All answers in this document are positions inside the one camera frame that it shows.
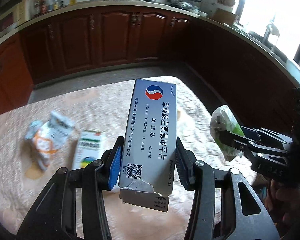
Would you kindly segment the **person's right hand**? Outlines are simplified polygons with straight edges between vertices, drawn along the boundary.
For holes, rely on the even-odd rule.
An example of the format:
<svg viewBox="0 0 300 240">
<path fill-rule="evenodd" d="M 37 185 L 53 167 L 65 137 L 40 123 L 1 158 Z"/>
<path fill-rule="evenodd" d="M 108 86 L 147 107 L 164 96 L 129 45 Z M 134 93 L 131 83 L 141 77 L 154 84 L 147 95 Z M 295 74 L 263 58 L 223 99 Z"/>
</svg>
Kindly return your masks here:
<svg viewBox="0 0 300 240">
<path fill-rule="evenodd" d="M 290 187 L 261 176 L 266 186 L 262 201 L 281 239 L 300 239 L 300 185 Z"/>
</svg>

